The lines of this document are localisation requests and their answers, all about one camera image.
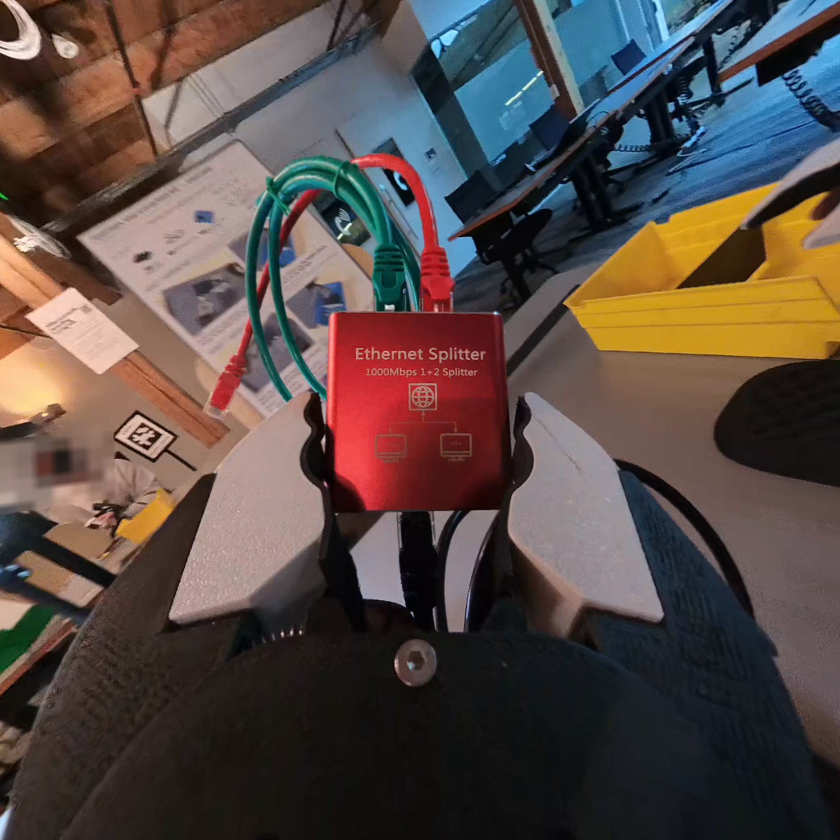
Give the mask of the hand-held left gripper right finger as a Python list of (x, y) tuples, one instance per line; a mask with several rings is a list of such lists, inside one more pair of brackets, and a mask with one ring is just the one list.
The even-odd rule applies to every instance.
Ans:
[(590, 614), (665, 617), (619, 468), (534, 392), (514, 418), (512, 485), (497, 514), (487, 625), (569, 638)]

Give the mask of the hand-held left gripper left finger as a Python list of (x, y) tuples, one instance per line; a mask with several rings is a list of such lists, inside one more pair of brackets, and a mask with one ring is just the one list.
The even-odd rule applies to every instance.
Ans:
[(365, 630), (358, 575), (326, 482), (324, 432), (321, 398), (301, 393), (216, 468), (173, 623), (249, 612), (266, 630), (287, 631), (325, 596), (352, 629)]

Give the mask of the yellow plastic bin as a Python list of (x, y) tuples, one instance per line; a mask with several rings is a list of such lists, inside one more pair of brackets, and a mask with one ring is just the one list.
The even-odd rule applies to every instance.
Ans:
[(174, 509), (172, 495), (165, 489), (158, 489), (154, 498), (140, 512), (120, 521), (115, 531), (116, 537), (141, 545), (161, 527)]
[(598, 350), (825, 360), (838, 352), (838, 245), (805, 249), (816, 195), (758, 228), (774, 184), (649, 222), (566, 300)]

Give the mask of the red ethernet splitter box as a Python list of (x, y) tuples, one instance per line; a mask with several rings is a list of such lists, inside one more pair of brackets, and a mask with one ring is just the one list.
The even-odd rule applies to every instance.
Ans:
[(501, 507), (504, 326), (497, 312), (331, 316), (324, 447), (337, 512)]

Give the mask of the long background desk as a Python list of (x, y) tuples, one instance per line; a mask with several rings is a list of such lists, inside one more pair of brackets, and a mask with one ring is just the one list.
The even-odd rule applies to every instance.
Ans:
[(547, 155), (506, 191), (497, 193), (488, 208), (463, 223), (453, 238), (470, 238), (475, 228), (505, 212), (518, 221), (540, 209), (543, 199), (566, 183), (572, 184), (576, 205), (585, 219), (582, 234), (546, 255), (536, 250), (535, 241), (533, 250), (538, 257), (545, 261), (545, 256), (569, 256), (580, 239), (624, 223), (640, 204), (615, 205), (609, 185), (623, 192), (628, 180), (616, 175), (637, 172), (675, 154), (698, 132), (689, 85), (703, 69), (712, 98), (718, 99), (721, 90), (712, 29), (668, 47), (594, 102), (569, 124)]

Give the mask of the fiducial marker sign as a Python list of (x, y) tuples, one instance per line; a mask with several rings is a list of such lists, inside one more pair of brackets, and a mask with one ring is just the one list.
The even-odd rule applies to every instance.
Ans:
[(139, 411), (133, 412), (118, 427), (112, 439), (151, 463), (156, 463), (166, 455), (181, 466), (196, 471), (194, 465), (172, 450), (173, 444), (179, 439), (178, 435)]

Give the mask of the black quilted wrist rest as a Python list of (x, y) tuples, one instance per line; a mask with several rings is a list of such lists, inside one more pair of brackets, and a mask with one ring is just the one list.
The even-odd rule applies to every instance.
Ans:
[(839, 487), (839, 362), (793, 362), (749, 378), (723, 407), (713, 439), (742, 466)]

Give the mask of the black tripod stand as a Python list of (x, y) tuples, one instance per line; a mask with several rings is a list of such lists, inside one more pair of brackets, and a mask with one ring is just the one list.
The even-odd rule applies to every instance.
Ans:
[(1, 590), (21, 597), (27, 602), (43, 606), (75, 625), (87, 621), (91, 609), (74, 605), (59, 595), (31, 582), (32, 571), (20, 562), (31, 552), (71, 574), (93, 583), (103, 590), (116, 580), (116, 574), (98, 563), (49, 539), (47, 531), (54, 527), (51, 520), (33, 511), (17, 511), (1, 517)]

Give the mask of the printed instruction sheet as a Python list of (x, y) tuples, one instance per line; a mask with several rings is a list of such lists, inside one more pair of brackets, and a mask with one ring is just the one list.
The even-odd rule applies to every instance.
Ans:
[[(80, 243), (215, 371), (248, 320), (246, 245), (267, 168), (241, 142), (89, 227)], [(290, 334), (325, 385), (329, 317), (372, 310), (370, 278), (312, 210), (279, 257)]]

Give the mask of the green cloth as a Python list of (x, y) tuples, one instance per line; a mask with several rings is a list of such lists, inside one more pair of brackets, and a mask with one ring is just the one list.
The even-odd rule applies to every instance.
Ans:
[(27, 609), (17, 623), (1, 631), (1, 672), (21, 658), (45, 630), (54, 613), (42, 605)]

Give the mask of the white paper notice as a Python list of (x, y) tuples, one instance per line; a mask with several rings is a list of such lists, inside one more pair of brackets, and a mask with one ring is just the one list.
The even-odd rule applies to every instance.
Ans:
[(75, 288), (62, 291), (25, 317), (96, 375), (140, 348)]

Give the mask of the black office chair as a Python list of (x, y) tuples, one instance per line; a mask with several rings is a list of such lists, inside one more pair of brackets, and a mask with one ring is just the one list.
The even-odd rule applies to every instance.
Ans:
[[(497, 191), (487, 178), (477, 171), (453, 192), (445, 201), (462, 223), (467, 223), (493, 203)], [(524, 279), (524, 272), (543, 268), (554, 272), (552, 265), (538, 257), (533, 250), (534, 242), (550, 223), (552, 211), (541, 208), (526, 213), (515, 221), (511, 212), (505, 212), (475, 228), (469, 236), (476, 247), (479, 260), (485, 266), (499, 263), (504, 268), (513, 300), (521, 305), (531, 297), (531, 291)]]

